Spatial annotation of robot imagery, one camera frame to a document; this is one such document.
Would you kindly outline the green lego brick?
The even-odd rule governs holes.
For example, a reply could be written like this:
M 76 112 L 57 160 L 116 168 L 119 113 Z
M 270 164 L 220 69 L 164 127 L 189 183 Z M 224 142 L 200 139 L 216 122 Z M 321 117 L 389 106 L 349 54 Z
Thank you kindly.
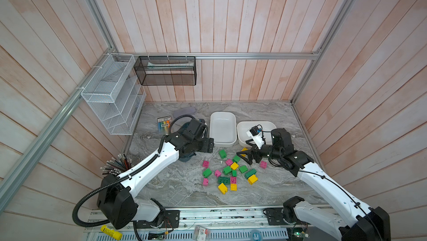
M 202 175 L 205 179 L 209 178 L 212 175 L 212 171 L 209 168 L 206 168 L 203 172 Z

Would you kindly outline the teal plastic bin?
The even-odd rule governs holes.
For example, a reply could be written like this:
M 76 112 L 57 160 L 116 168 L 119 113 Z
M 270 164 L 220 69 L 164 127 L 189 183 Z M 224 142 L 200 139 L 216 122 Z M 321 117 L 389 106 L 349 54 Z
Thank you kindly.
M 191 143 L 196 138 L 206 137 L 207 126 L 205 123 L 191 119 L 187 126 L 183 128 L 182 135 L 186 139 L 186 144 L 182 148 L 182 155 L 180 155 L 181 161 L 188 161 L 196 153 L 191 151 Z

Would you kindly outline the pink lego brick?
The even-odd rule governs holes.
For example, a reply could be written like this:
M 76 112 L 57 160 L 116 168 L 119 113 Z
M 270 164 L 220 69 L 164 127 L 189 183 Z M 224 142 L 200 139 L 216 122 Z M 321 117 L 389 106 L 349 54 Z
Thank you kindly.
M 202 163 L 202 166 L 204 167 L 204 168 L 208 168 L 209 167 L 209 161 L 204 161 L 203 163 Z

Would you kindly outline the white bin right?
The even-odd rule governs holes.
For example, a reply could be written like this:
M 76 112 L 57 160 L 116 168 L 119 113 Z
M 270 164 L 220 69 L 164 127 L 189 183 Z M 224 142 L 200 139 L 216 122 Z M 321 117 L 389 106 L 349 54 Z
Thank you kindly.
M 270 132 L 274 129 L 276 129 L 276 125 L 272 122 L 267 121 L 246 121 L 246 122 L 240 122 L 237 125 L 237 131 L 238 131 L 238 140 L 239 144 L 243 147 L 250 148 L 251 145 L 247 144 L 246 141 L 250 139 L 250 137 L 247 135 L 247 132 L 256 125 L 261 125 L 263 128 L 263 131 Z

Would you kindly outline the grey fabric pouch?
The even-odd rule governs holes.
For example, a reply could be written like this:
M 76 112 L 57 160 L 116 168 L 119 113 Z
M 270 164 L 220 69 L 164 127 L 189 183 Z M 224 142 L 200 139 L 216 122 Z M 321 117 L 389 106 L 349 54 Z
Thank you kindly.
M 183 116 L 183 115 L 193 115 L 194 113 L 196 113 L 196 108 L 194 106 L 187 106 L 187 107 L 183 107 L 181 109 L 175 110 L 172 113 L 172 117 L 174 119 L 178 118 L 179 116 Z

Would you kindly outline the yellow lego front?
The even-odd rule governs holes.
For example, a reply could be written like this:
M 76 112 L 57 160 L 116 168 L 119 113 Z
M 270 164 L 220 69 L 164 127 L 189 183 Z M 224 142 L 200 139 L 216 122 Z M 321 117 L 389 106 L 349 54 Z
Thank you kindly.
M 221 183 L 218 186 L 218 189 L 222 194 L 226 194 L 228 192 L 228 187 L 224 183 Z

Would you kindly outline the green long lego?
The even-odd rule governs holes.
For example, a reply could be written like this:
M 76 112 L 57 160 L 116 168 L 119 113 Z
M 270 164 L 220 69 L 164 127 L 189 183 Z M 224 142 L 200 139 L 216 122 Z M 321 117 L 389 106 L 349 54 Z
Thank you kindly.
M 245 174 L 244 174 L 244 176 L 245 176 L 245 179 L 249 179 L 252 175 L 254 175 L 254 174 L 256 174 L 256 169 L 251 169 L 251 170 L 249 170 L 248 172 L 246 172 Z

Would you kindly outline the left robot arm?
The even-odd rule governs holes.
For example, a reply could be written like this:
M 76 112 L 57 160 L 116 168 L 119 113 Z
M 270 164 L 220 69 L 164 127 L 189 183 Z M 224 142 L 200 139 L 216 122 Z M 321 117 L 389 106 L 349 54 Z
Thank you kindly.
M 139 222 L 161 227 L 166 224 L 164 207 L 155 199 L 142 200 L 137 196 L 155 176 L 172 163 L 186 162 L 197 153 L 212 153 L 214 139 L 208 137 L 209 128 L 203 119 L 190 116 L 176 132 L 163 135 L 159 147 L 135 167 L 114 176 L 106 175 L 101 186 L 85 195 L 72 211 L 73 222 L 85 228 L 110 223 L 122 229 L 129 223 Z M 79 210 L 90 198 L 97 197 L 97 207 L 106 217 L 104 221 L 84 222 Z

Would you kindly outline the pink lego far right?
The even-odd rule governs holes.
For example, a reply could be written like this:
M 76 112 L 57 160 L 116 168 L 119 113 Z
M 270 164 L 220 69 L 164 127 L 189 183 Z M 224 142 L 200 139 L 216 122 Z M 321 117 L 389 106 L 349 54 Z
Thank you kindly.
M 260 167 L 261 167 L 261 168 L 263 168 L 263 169 L 266 169 L 267 165 L 268 165 L 268 164 L 267 164 L 267 162 L 265 162 L 265 161 L 261 161 L 261 162 L 260 162 Z

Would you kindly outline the black mesh basket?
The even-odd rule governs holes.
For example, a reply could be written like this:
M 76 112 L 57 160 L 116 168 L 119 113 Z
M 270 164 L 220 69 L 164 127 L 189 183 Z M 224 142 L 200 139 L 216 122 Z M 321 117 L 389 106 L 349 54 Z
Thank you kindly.
M 197 83 L 193 56 L 139 56 L 133 68 L 143 86 L 195 86 Z

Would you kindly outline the green lego top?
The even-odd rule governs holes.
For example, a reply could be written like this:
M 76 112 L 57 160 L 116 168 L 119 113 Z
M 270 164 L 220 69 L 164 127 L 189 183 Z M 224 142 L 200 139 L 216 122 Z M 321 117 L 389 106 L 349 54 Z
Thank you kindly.
M 226 158 L 227 157 L 227 153 L 225 152 L 225 150 L 220 150 L 219 151 L 219 155 L 220 155 L 220 158 L 221 159 L 224 159 L 224 158 Z

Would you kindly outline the yellow lego centre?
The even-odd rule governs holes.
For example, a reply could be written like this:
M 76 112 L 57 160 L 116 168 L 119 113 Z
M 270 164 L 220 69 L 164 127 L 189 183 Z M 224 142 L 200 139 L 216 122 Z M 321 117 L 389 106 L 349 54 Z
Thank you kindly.
M 230 168 L 231 168 L 232 170 L 236 170 L 238 167 L 239 167 L 239 165 L 238 165 L 236 162 L 233 162 L 233 163 L 230 165 Z

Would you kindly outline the white bin middle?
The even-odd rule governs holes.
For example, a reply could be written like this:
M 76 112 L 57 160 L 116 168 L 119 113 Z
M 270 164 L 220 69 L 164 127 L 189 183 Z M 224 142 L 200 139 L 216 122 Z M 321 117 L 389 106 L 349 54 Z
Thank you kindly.
M 210 116 L 209 136 L 218 148 L 232 147 L 237 141 L 236 116 L 230 112 L 217 111 Z

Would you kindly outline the rainbow colour card pack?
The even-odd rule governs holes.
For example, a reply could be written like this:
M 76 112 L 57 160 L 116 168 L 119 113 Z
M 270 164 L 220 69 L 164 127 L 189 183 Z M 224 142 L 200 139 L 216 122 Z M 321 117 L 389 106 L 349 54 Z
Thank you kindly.
M 157 128 L 159 134 L 167 134 L 169 132 L 171 122 L 171 116 L 158 117 Z

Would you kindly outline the yellow lego near bins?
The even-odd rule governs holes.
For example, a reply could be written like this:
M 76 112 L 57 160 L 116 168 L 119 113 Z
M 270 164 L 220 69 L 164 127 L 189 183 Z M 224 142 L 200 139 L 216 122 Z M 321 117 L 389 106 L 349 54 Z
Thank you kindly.
M 247 148 L 243 148 L 243 149 L 242 149 L 242 151 L 241 151 L 241 152 L 243 152 L 243 153 L 241 154 L 241 156 L 243 156 L 243 157 L 247 157 L 246 153 L 244 153 L 245 151 L 248 151 L 248 149 L 247 149 Z

